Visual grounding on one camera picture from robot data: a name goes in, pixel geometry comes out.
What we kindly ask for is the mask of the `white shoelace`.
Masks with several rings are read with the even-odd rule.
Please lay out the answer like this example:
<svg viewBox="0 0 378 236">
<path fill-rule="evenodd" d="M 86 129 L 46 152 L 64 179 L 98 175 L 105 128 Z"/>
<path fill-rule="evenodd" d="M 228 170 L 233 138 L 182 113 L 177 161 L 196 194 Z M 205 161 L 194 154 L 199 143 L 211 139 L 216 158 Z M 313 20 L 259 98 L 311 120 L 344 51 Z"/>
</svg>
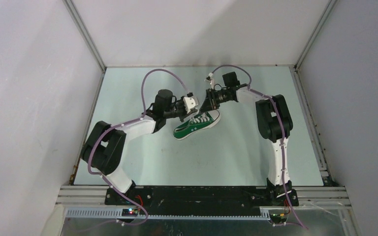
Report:
<svg viewBox="0 0 378 236">
<path fill-rule="evenodd" d="M 213 118 L 209 115 L 208 112 L 199 113 L 195 116 L 193 116 L 189 120 L 189 124 L 205 124 L 205 123 L 211 123 L 213 121 Z"/>
</svg>

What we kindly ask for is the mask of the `green canvas sneaker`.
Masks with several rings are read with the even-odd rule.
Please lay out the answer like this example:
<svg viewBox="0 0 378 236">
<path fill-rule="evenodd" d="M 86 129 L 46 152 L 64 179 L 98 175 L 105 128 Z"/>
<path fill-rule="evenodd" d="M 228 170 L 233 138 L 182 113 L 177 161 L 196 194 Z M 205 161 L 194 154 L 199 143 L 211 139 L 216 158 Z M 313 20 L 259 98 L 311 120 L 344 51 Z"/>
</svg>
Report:
<svg viewBox="0 0 378 236">
<path fill-rule="evenodd" d="M 187 120 L 173 130 L 173 137 L 176 140 L 182 140 L 198 131 L 214 127 L 220 121 L 221 113 L 219 110 L 208 111 L 208 113 L 213 118 L 211 123 L 191 125 L 189 124 L 189 120 Z"/>
</svg>

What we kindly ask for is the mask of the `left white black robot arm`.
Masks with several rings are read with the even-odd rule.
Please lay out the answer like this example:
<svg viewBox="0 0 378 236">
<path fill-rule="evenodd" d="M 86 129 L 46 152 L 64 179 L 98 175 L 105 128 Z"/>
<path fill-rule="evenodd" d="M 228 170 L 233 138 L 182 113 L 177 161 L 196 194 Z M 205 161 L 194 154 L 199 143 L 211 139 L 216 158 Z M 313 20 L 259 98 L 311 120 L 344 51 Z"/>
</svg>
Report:
<svg viewBox="0 0 378 236">
<path fill-rule="evenodd" d="M 117 199 L 130 205 L 136 198 L 132 189 L 135 183 L 120 166 L 126 145 L 140 136 L 156 133 L 170 118 L 183 121 L 197 112 L 197 106 L 197 98 L 191 92 L 178 99 L 172 91 L 161 89 L 140 117 L 117 125 L 97 122 L 81 149 L 80 158 L 88 164 L 90 174 L 104 179 L 118 190 Z"/>
</svg>

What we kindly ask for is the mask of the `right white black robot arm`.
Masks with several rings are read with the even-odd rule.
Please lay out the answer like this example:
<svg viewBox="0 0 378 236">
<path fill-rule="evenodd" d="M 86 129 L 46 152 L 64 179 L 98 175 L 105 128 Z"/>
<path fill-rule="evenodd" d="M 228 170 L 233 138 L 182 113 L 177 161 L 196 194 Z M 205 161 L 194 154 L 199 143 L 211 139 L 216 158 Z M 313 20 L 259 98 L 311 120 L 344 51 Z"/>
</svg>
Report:
<svg viewBox="0 0 378 236">
<path fill-rule="evenodd" d="M 273 154 L 269 157 L 266 179 L 266 198 L 273 206 L 292 206 L 295 198 L 287 170 L 287 143 L 293 129 L 293 121 L 283 95 L 270 96 L 260 93 L 248 84 L 241 84 L 235 72 L 223 75 L 224 87 L 216 90 L 213 74 L 206 80 L 211 87 L 200 111 L 217 110 L 221 103 L 235 101 L 254 104 L 257 128 L 263 139 L 269 140 Z"/>
</svg>

